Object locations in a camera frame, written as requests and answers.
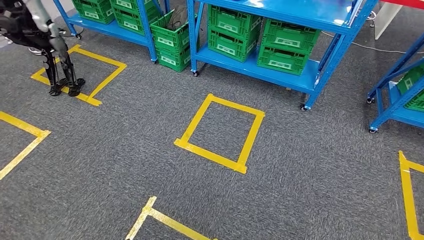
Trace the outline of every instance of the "green plastic crate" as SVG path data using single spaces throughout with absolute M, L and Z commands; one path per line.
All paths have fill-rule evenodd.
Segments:
M 424 90 L 418 93 L 407 104 L 405 104 L 405 108 L 424 112 Z
M 257 58 L 259 67 L 301 75 L 308 62 L 308 55 L 286 51 L 262 44 Z
M 248 40 L 250 35 L 255 34 L 256 27 L 261 27 L 262 17 L 234 11 L 220 6 L 208 6 L 208 27 L 225 35 Z
M 113 11 L 115 13 L 116 21 L 121 28 L 142 36 L 145 35 L 142 19 L 138 14 L 116 8 L 115 5 L 113 5 Z M 161 15 L 157 11 L 150 11 L 147 13 L 149 23 L 157 21 L 160 16 Z
M 173 13 L 174 10 L 150 24 L 150 29 L 153 34 L 154 45 L 156 48 L 165 49 L 177 54 L 183 51 L 190 42 L 189 22 L 187 21 L 176 30 L 167 29 L 167 24 Z
M 406 93 L 422 76 L 424 76 L 424 64 L 409 70 L 397 83 L 400 94 Z
M 321 31 L 283 21 L 267 19 L 262 43 L 267 46 L 309 55 Z
M 102 24 L 109 24 L 115 19 L 114 11 L 109 0 L 99 3 L 86 0 L 73 0 L 75 9 L 82 18 Z
M 249 40 L 242 41 L 209 28 L 207 47 L 212 51 L 244 63 L 248 56 L 255 51 L 259 33 L 259 31 L 254 32 L 250 35 Z
M 179 73 L 190 64 L 191 60 L 190 46 L 187 46 L 180 53 L 174 53 L 166 49 L 156 49 L 156 54 L 160 65 L 171 68 Z

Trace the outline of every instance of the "shelf caster wheel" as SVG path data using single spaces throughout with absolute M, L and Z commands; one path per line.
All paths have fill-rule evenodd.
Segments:
M 376 100 L 374 99 L 374 98 L 368 98 L 367 100 L 366 100 L 366 103 L 367 104 L 373 104 L 373 103 L 375 103 L 376 102 Z
M 306 112 L 308 109 L 305 107 L 305 104 L 303 104 L 302 106 L 300 106 L 300 110 Z

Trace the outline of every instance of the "blue metal shelf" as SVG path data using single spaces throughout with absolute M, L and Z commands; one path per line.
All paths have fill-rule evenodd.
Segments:
M 424 76 L 422 76 L 403 95 L 398 90 L 393 78 L 400 76 L 407 71 L 424 64 L 424 57 L 414 63 L 405 66 L 410 59 L 424 46 L 424 34 L 409 48 L 409 50 L 394 64 L 390 71 L 368 93 L 367 102 L 377 103 L 378 116 L 369 125 L 369 132 L 376 133 L 379 127 L 389 119 L 393 119 L 406 124 L 424 128 L 424 112 L 405 108 L 412 98 L 424 90 Z M 382 92 L 388 89 L 389 106 L 384 108 Z
M 201 19 L 204 4 L 212 4 L 336 34 L 321 61 L 309 60 L 301 76 L 282 73 L 257 66 L 257 52 L 245 63 L 240 63 L 208 50 L 207 45 L 198 51 L 196 42 L 201 21 L 195 22 L 195 1 L 200 2 L 198 19 Z M 301 109 L 311 109 L 377 2 L 378 0 L 187 0 L 191 71 L 198 76 L 197 61 L 201 61 L 292 88 L 309 94 Z
M 84 28 L 88 28 L 99 32 L 101 34 L 109 35 L 111 37 L 119 38 L 126 40 L 128 42 L 132 42 L 135 44 L 140 44 L 146 46 L 148 44 L 147 38 L 140 34 L 136 34 L 132 31 L 128 31 L 122 27 L 120 27 L 116 20 L 113 20 L 109 24 L 102 24 L 95 21 L 90 21 L 88 19 L 80 17 L 77 13 L 68 18 L 68 22 L 74 25 L 78 25 Z
M 196 58 L 204 63 L 212 64 L 257 79 L 262 79 L 273 84 L 286 86 L 303 93 L 310 94 L 314 91 L 319 62 L 309 60 L 302 75 L 297 76 L 258 66 L 258 52 L 259 47 L 257 47 L 256 51 L 247 58 L 246 62 L 239 62 L 215 51 L 209 50 L 208 44 L 206 44 L 197 52 Z
M 156 2 L 156 0 L 153 1 L 153 3 L 155 3 L 156 7 L 159 8 L 160 12 L 162 13 L 162 10 L 160 9 L 160 6 Z M 170 10 L 170 0 L 163 1 L 165 13 L 168 13 Z M 139 7 L 139 13 L 143 23 L 145 36 L 121 28 L 116 22 L 116 20 L 112 21 L 109 24 L 102 24 L 95 21 L 90 21 L 85 18 L 81 18 L 78 13 L 69 17 L 59 0 L 53 0 L 53 2 L 59 10 L 65 24 L 67 25 L 73 36 L 77 36 L 77 31 L 75 31 L 74 25 L 81 26 L 99 32 L 101 34 L 109 35 L 138 45 L 146 46 L 148 47 L 148 50 L 150 52 L 151 60 L 155 62 L 158 59 L 158 57 L 156 56 L 155 43 L 153 41 L 152 33 L 150 31 L 150 25 L 147 18 L 146 9 L 144 8 L 144 0 L 137 0 L 137 4 L 138 6 L 142 6 Z

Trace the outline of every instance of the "shelf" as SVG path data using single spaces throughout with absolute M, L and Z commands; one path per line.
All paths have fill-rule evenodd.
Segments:
M 206 44 L 198 51 L 195 58 L 204 63 L 291 88 L 302 93 L 310 94 L 314 91 L 319 62 L 309 60 L 302 75 L 298 76 L 257 66 L 258 52 L 259 47 L 247 58 L 246 62 L 239 62 L 209 50 L 208 44 Z
M 390 81 L 388 89 L 390 104 L 393 104 L 401 97 L 401 93 L 398 90 L 398 86 L 396 86 L 396 82 Z M 424 128 L 424 112 L 422 111 L 415 111 L 402 106 L 396 109 L 391 114 L 391 117 L 399 122 Z
M 363 0 L 197 0 L 224 8 L 346 34 Z
M 80 17 L 77 13 L 68 18 L 68 22 L 77 26 L 81 26 L 83 28 L 91 29 L 97 31 L 99 33 L 109 35 L 111 37 L 115 37 L 118 39 L 122 39 L 128 42 L 132 42 L 135 44 L 147 46 L 148 41 L 145 36 L 136 34 L 132 31 L 128 31 L 126 29 L 121 28 L 116 20 L 113 20 L 109 24 L 102 24 L 95 21 L 90 21 L 88 19 Z

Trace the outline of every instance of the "floor marking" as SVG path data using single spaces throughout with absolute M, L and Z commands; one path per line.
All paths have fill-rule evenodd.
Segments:
M 238 157 L 237 161 L 232 161 L 228 158 L 225 158 L 216 153 L 213 153 L 204 148 L 201 148 L 199 146 L 189 143 L 190 137 L 195 132 L 196 127 L 198 126 L 200 120 L 202 119 L 203 115 L 205 114 L 206 110 L 208 109 L 209 105 L 212 102 L 215 102 L 215 103 L 218 103 L 233 109 L 237 109 L 243 112 L 247 112 L 256 116 L 250 128 L 249 134 L 247 135 L 246 141 L 244 142 L 243 148 L 240 152 L 240 156 Z M 184 132 L 181 138 L 177 138 L 175 140 L 174 144 L 194 154 L 202 156 L 218 164 L 224 165 L 225 167 L 230 168 L 234 171 L 245 174 L 247 171 L 246 162 L 248 160 L 253 143 L 255 141 L 256 135 L 258 134 L 259 127 L 261 126 L 261 123 L 264 117 L 265 117 L 265 112 L 261 110 L 257 110 L 257 109 L 244 106 L 232 101 L 228 101 L 228 100 L 216 97 L 210 93 L 207 95 L 206 99 L 204 100 L 200 108 L 198 109 L 197 113 L 194 115 L 193 119 L 191 120 L 190 124 L 187 127 L 187 130 Z
M 37 147 L 49 134 L 48 130 L 41 130 L 29 123 L 26 123 L 14 116 L 0 111 L 0 120 L 5 121 L 19 129 L 22 129 L 34 136 L 36 139 L 32 141 L 24 150 L 22 150 L 11 162 L 9 162 L 2 170 L 0 170 L 0 180 L 10 173 L 34 148 Z
M 125 240 L 133 240 L 136 237 L 137 232 L 142 227 L 143 222 L 146 220 L 147 216 L 153 217 L 159 222 L 167 225 L 168 227 L 174 230 L 177 230 L 181 234 L 184 234 L 193 240 L 211 240 L 210 238 L 203 236 L 202 234 L 192 230 L 191 228 L 184 226 L 183 224 L 175 221 L 169 216 L 154 209 L 153 204 L 155 203 L 155 201 L 156 201 L 156 196 L 152 196 L 148 199 L 146 205 L 141 210 L 140 216 L 135 221 L 134 226 L 132 226 L 131 230 L 126 235 Z
M 117 66 L 118 68 L 114 71 L 114 72 L 112 72 L 108 77 L 106 77 L 106 79 L 105 80 L 103 80 L 94 90 L 93 90 L 93 92 L 92 93 L 90 93 L 90 95 L 89 96 L 87 96 L 87 95 L 85 95 L 85 94 L 83 94 L 83 93 L 80 93 L 76 98 L 77 99 L 79 99 L 79 100 L 82 100 L 82 101 L 84 101 L 84 102 L 87 102 L 87 103 L 89 103 L 89 104 L 91 104 L 91 105 L 94 105 L 94 106 L 99 106 L 100 104 L 102 104 L 102 102 L 101 101 L 99 101 L 99 100 L 97 100 L 97 99 L 95 99 L 94 98 L 94 96 L 97 94 L 97 93 L 99 93 L 100 92 L 100 90 L 102 90 L 108 83 L 110 83 L 118 74 L 120 74 L 126 67 L 127 67 L 127 65 L 125 64 L 125 63 L 122 63 L 122 62 L 119 62 L 119 61 L 116 61 L 116 60 L 113 60 L 113 59 L 110 59 L 110 58 L 107 58 L 107 57 L 105 57 L 105 56 L 101 56 L 101 55 L 98 55 L 98 54 L 95 54 L 95 53 L 93 53 L 93 52 L 89 52 L 89 51 L 87 51 L 87 50 L 84 50 L 84 49 L 81 49 L 80 48 L 81 47 L 81 45 L 79 45 L 79 44 L 76 44 L 75 46 L 73 46 L 73 47 L 71 47 L 69 50 L 68 50 L 68 53 L 69 54 L 71 54 L 71 53 L 79 53 L 79 54 L 82 54 L 82 55 L 85 55 L 85 56 L 87 56 L 87 57 L 90 57 L 90 58 L 93 58 L 93 59 L 97 59 L 97 60 L 99 60 L 99 61 L 102 61 L 102 62 L 105 62 L 105 63 L 107 63 L 107 64 L 111 64 L 111 65 L 115 65 L 115 66 Z M 42 69 L 40 69 L 39 71 L 37 71 L 36 73 L 34 73 L 32 76 L 31 76 L 31 78 L 32 79 L 34 79 L 34 80 L 37 80 L 37 81 L 40 81 L 40 82 L 42 82 L 42 83 L 44 83 L 44 84 L 47 84 L 47 85 L 49 85 L 50 86 L 50 83 L 49 83 L 49 79 L 47 78 L 47 77 L 44 77 L 44 76 L 42 76 L 42 74 L 43 73 L 45 73 L 46 72 L 46 69 L 44 69 L 44 68 L 42 68 Z M 68 91 L 69 91 L 69 88 L 68 87 L 64 87 L 63 89 L 62 89 L 62 92 L 64 92 L 64 93 L 68 93 Z
M 424 174 L 424 166 L 412 161 L 408 161 L 402 151 L 399 151 L 399 162 L 408 234 L 411 240 L 424 240 L 424 235 L 420 234 L 418 229 L 417 212 L 415 211 L 414 193 L 412 189 L 410 172 L 410 169 L 413 169 Z

